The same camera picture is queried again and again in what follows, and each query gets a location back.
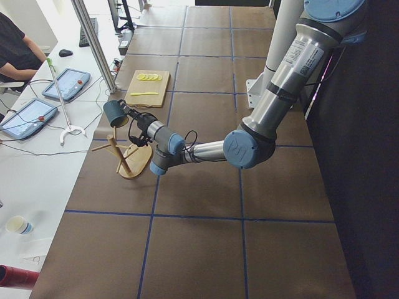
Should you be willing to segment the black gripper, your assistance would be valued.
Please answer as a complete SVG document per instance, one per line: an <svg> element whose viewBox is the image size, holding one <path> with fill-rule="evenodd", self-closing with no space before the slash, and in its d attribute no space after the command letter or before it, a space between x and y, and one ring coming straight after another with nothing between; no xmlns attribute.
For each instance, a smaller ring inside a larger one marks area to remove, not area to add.
<svg viewBox="0 0 399 299"><path fill-rule="evenodd" d="M148 128L158 119L151 113L138 112L135 109L130 108L125 100L120 100L120 107L123 111L123 114L135 120L137 122L137 127L142 131L144 136L148 137Z"/></svg>

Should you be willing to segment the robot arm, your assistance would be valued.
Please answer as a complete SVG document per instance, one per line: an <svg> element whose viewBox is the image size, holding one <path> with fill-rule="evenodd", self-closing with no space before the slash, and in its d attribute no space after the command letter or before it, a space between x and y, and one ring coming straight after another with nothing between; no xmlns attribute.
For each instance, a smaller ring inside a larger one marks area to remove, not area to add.
<svg viewBox="0 0 399 299"><path fill-rule="evenodd" d="M282 1L269 48L270 54L278 55L279 66L258 76L255 107L222 141L187 148L184 139L155 116L119 100L123 120L135 120L142 132L132 141L139 146L156 143L151 171L163 175L171 167L203 161L227 161L248 169L269 159L275 150L277 127L316 66L330 50L360 37L358 28L367 8L366 1Z"/></svg>

